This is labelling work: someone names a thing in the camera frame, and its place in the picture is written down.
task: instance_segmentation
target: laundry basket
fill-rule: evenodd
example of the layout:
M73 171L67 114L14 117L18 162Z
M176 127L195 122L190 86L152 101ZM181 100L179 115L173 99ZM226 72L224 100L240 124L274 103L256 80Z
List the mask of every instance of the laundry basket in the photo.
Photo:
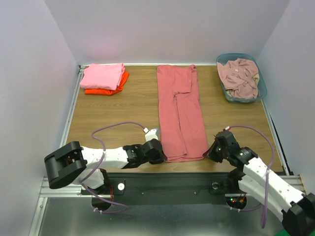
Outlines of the laundry basket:
M258 65L256 63L256 61L254 60L254 58L252 58L250 55L247 54L243 54L243 53L226 53L226 54L222 54L220 56L217 57L217 63L221 63L222 65L225 65L229 60L236 60L237 58L241 58L241 59L248 59L248 60L252 60L253 62L255 62L257 68ZM221 86L225 95L225 98L232 103L253 103L255 101L259 101L261 99L263 99L266 95L267 95L267 88L264 82L264 79L262 78L262 75L260 73L260 70L258 68L258 72L259 72L259 82L257 85L258 88L258 96L257 98L253 98L253 99L242 99L242 98L235 98L235 97L231 97L230 95L228 95L226 93L225 87L221 81Z

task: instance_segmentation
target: wooden table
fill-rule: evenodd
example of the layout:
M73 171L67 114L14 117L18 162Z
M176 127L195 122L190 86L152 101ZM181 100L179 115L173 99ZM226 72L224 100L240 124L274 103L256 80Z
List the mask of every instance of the wooden table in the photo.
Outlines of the wooden table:
M101 148L91 138L91 133L103 126L122 121L136 121L148 129L159 127L158 85L155 66L126 66L130 73L124 90L112 96L85 95L80 89L67 142L79 141L82 146ZM250 125L273 141L261 102L231 104L226 101L216 66L198 66L200 105L209 146L213 135L228 125ZM254 131L234 128L237 141L242 147L255 151L265 163L271 160L268 143ZM145 142L141 128L124 124L101 131L97 136L105 141L107 148ZM181 163L143 164L136 169L108 169L109 172L229 172L234 168L227 161L215 163L209 159ZM278 155L272 166L274 171L283 171Z

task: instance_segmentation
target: pink towel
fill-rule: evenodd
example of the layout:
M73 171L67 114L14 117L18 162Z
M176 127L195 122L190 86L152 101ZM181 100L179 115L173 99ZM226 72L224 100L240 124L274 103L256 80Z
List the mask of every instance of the pink towel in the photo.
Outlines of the pink towel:
M84 77L80 82L83 89L116 90L125 71L124 64L98 65L91 64L84 70Z
M229 60L225 65L217 63L218 73L226 90L236 98L257 98L258 89L252 79L258 73L258 68L252 60Z
M197 80L194 65L157 67L161 142L169 162L200 160L208 149Z

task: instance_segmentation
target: red-orange folded cloth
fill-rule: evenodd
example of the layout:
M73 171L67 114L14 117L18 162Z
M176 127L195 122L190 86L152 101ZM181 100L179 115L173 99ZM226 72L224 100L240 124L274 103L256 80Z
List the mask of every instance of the red-orange folded cloth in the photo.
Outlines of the red-orange folded cloth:
M124 84L128 79L129 73L124 72L122 75L122 80L120 80L119 86L116 90L108 90L108 89L101 89L101 88L88 88L85 90L85 94L87 95L113 95L123 90Z

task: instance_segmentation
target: gray wall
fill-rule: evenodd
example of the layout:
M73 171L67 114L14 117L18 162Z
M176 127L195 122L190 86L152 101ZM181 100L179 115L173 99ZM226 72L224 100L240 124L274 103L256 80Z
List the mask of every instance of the gray wall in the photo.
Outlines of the gray wall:
M294 174L315 192L315 1L292 0L263 48L258 65L275 123Z
M257 57L289 0L45 0L79 64Z
M0 235L28 235L77 63L43 0L0 1Z

